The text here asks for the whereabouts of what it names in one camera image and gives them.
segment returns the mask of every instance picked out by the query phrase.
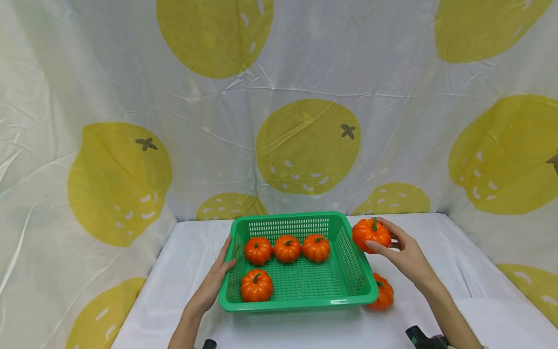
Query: white tablecloth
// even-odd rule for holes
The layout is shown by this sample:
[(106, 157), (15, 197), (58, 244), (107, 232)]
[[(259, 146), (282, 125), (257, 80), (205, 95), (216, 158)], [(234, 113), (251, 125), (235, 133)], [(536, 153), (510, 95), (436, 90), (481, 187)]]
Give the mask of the white tablecloth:
[[(483, 344), (490, 349), (551, 348), (558, 330), (517, 290), (447, 216), (385, 216), (417, 239), (428, 261)], [(349, 216), (355, 224), (369, 216)], [(178, 223), (130, 311), (113, 348), (166, 348), (184, 305), (203, 281), (232, 221)], [(391, 263), (367, 255), (395, 290), (387, 313), (363, 307), (334, 312), (229, 314), (218, 302), (204, 316), (196, 346), (207, 338), (220, 349), (414, 348), (405, 330), (419, 325), (440, 334), (426, 300)]]

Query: fabric backdrop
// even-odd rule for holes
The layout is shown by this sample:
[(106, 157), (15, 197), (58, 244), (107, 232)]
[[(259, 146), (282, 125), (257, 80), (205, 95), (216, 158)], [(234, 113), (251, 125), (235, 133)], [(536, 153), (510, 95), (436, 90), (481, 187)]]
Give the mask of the fabric backdrop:
[(558, 3), (0, 9), (0, 347), (110, 347), (177, 221), (329, 210), (447, 213), (558, 325)]

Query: yellow lemon print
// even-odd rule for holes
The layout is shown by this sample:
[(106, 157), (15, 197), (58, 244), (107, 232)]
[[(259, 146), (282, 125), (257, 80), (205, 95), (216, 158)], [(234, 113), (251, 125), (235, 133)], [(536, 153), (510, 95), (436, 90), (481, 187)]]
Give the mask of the yellow lemon print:
[(68, 176), (75, 217), (94, 237), (129, 246), (159, 218), (172, 181), (165, 146), (143, 127), (107, 122), (83, 128)]
[(498, 268), (558, 327), (558, 275), (519, 264), (498, 264)]
[(449, 173), (477, 210), (524, 214), (558, 195), (558, 101), (503, 98), (451, 148)]
[(405, 183), (377, 187), (353, 214), (395, 214), (429, 212), (430, 200), (419, 188)]
[(552, 0), (441, 0), (435, 20), (438, 56), (469, 63), (499, 55), (542, 16)]
[(256, 139), (264, 180), (291, 194), (331, 190), (351, 170), (359, 148), (355, 115), (324, 99), (303, 99), (281, 107), (267, 118)]
[(128, 279), (95, 297), (74, 321), (66, 349), (110, 349), (143, 283)]
[(245, 216), (265, 216), (267, 210), (255, 196), (223, 193), (207, 199), (198, 209), (196, 219), (237, 219)]
[(245, 71), (266, 43), (272, 0), (157, 0), (159, 28), (194, 72), (223, 79)]

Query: green plastic basket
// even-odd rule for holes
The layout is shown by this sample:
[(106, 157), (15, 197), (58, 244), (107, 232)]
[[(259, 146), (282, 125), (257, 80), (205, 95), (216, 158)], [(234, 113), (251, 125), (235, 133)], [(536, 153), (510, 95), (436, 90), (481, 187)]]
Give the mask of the green plastic basket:
[[(225, 276), (219, 303), (227, 312), (268, 312), (304, 308), (370, 304), (378, 298), (372, 268), (351, 239), (347, 218), (339, 212), (281, 214), (242, 217), (230, 229), (232, 242), (225, 260), (237, 263)], [(273, 245), (281, 235), (293, 235), (300, 243), (309, 234), (329, 239), (331, 254), (325, 262), (310, 262), (304, 254), (293, 264), (273, 256), (265, 265), (254, 266), (244, 256), (244, 245), (254, 236)], [(246, 303), (240, 296), (240, 281), (253, 269), (265, 270), (273, 280), (273, 295), (267, 302)]]

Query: orange pumpkin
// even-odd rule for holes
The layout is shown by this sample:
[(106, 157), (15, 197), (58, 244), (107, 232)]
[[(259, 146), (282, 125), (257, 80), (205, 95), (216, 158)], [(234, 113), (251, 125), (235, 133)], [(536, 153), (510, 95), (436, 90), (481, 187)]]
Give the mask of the orange pumpkin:
[(283, 263), (293, 263), (300, 256), (302, 247), (293, 235), (283, 235), (275, 240), (273, 251), (275, 257)]
[(328, 259), (331, 248), (328, 239), (323, 235), (310, 234), (302, 243), (302, 251), (306, 258), (312, 262), (320, 263)]
[(389, 247), (391, 244), (389, 230), (380, 222), (376, 222), (376, 217), (374, 217), (374, 219), (361, 219), (353, 227), (353, 242), (355, 245), (357, 245), (361, 251), (375, 254), (376, 252), (374, 252), (374, 250), (366, 246), (368, 240), (376, 241), (386, 247)]
[(253, 265), (264, 265), (271, 258), (271, 242), (264, 237), (253, 237), (244, 247), (246, 259)]
[(376, 280), (378, 284), (378, 299), (376, 299), (374, 303), (368, 304), (366, 307), (370, 310), (385, 312), (393, 305), (393, 287), (391, 287), (386, 279), (377, 273), (374, 273), (374, 280)]
[(240, 295), (245, 302), (267, 302), (273, 294), (273, 282), (261, 269), (249, 271), (242, 278)]

